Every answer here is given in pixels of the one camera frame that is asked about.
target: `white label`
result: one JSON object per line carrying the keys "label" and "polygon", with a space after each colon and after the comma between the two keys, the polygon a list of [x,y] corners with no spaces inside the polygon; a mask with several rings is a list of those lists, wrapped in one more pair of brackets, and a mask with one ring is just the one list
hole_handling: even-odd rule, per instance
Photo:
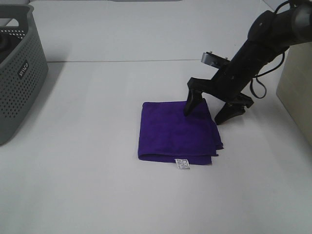
{"label": "white label", "polygon": [[175,159],[175,163],[179,169],[190,168],[189,161],[187,159]]}

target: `black cable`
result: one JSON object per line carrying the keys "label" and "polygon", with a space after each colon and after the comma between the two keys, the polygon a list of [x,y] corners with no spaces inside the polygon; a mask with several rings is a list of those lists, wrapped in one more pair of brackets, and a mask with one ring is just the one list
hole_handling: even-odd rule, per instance
{"label": "black cable", "polygon": [[277,68],[279,68],[283,64],[283,62],[285,61],[285,52],[283,52],[282,56],[283,57],[282,57],[281,62],[275,68],[273,68],[271,70],[268,70],[267,72],[264,72],[264,73],[262,73],[260,75],[256,75],[254,78],[258,78],[258,77],[264,76],[264,75],[266,75],[266,74],[268,74],[268,73],[270,73],[272,71],[275,71]]}
{"label": "black cable", "polygon": [[261,81],[259,81],[258,80],[258,78],[256,78],[256,81],[258,82],[258,84],[260,84],[263,88],[264,88],[264,95],[262,96],[262,97],[259,97],[257,94],[255,94],[255,92],[254,92],[254,79],[252,79],[251,81],[250,81],[250,86],[249,86],[249,88],[250,88],[250,92],[256,97],[256,98],[258,98],[258,99],[262,99],[262,98],[264,98],[265,96],[266,96],[266,94],[267,94],[267,87],[265,87],[265,85],[261,82]]}
{"label": "black cable", "polygon": [[285,5],[287,5],[287,4],[289,4],[289,5],[291,6],[291,8],[292,8],[293,3],[290,2],[290,1],[286,1],[286,2],[283,2],[282,4],[280,4],[280,5],[277,7],[277,9],[274,11],[274,14],[277,14],[277,12],[279,11],[279,9],[281,9],[283,6],[285,6]]}
{"label": "black cable", "polygon": [[269,70],[269,71],[267,71],[267,72],[264,72],[264,73],[262,73],[262,74],[260,74],[260,75],[256,75],[256,76],[254,77],[255,80],[257,81],[257,83],[260,84],[260,85],[264,88],[264,91],[265,91],[265,92],[264,92],[264,95],[263,95],[262,97],[259,97],[259,96],[258,96],[257,94],[255,94],[255,92],[254,92],[254,79],[252,79],[252,80],[250,81],[250,86],[249,86],[250,92],[251,92],[256,98],[262,99],[262,98],[264,98],[264,97],[266,96],[266,94],[267,94],[267,87],[265,87],[265,85],[264,85],[261,81],[259,81],[258,78],[261,77],[261,76],[264,76],[264,75],[266,75],[266,74],[268,74],[268,73],[270,73],[270,72],[272,72],[272,71],[274,71],[274,70],[276,70],[277,68],[279,68],[279,67],[283,64],[284,60],[285,60],[285,52],[283,52],[282,60],[281,60],[281,62],[280,62],[276,67],[274,67],[273,69],[271,69],[271,70]]}

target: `folded towel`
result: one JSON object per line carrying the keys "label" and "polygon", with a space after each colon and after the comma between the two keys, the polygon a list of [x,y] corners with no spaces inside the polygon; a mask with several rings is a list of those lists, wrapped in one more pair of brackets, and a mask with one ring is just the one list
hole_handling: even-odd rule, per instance
{"label": "folded towel", "polygon": [[223,144],[212,121],[206,100],[187,117],[185,101],[145,102],[142,109],[138,158],[146,161],[211,164],[211,156]]}

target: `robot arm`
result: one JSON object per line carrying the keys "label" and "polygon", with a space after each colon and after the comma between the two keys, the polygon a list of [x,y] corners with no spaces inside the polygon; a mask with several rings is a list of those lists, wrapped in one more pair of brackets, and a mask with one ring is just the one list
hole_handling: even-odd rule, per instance
{"label": "robot arm", "polygon": [[[283,5],[291,8],[277,13]],[[251,26],[248,38],[231,61],[204,53],[202,62],[218,68],[211,80],[191,78],[184,115],[188,115],[208,93],[226,102],[215,117],[216,124],[242,115],[253,100],[242,94],[263,66],[283,54],[291,46],[312,41],[312,3],[304,0],[287,1],[275,12],[266,11]]]}

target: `gray basket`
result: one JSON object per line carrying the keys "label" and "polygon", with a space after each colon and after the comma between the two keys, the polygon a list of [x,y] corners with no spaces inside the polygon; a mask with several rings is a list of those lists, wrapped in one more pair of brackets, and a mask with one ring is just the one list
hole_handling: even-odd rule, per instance
{"label": "gray basket", "polygon": [[[0,27],[0,32],[22,39],[0,64],[0,144],[8,141],[34,103],[48,72],[40,38],[29,5],[0,4],[0,18],[16,19],[17,27]],[[20,70],[27,70],[20,78]]]}

